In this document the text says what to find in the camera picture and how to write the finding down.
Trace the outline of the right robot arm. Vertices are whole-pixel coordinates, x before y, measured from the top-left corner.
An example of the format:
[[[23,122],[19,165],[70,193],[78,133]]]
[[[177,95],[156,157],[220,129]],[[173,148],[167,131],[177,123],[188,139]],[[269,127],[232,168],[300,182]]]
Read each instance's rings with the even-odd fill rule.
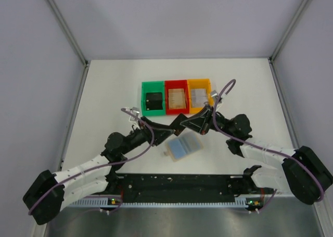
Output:
[[[277,147],[254,138],[245,114],[227,119],[205,105],[181,125],[201,135],[215,130],[228,138],[226,144],[232,154],[259,161],[260,165],[247,170],[258,188],[290,192],[299,201],[312,205],[322,201],[325,191],[332,186],[332,174],[311,148]]]

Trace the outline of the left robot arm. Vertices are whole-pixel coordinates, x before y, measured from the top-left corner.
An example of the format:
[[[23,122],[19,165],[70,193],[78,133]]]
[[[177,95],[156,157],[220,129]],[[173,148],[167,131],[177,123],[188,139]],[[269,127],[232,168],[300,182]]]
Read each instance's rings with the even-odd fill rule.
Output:
[[[160,124],[130,115],[136,123],[128,135],[111,133],[101,154],[73,168],[41,172],[23,196],[28,214],[41,226],[52,221],[70,204],[104,192],[116,179],[116,171],[129,162],[126,154],[144,143],[157,146],[177,132],[178,123]]]

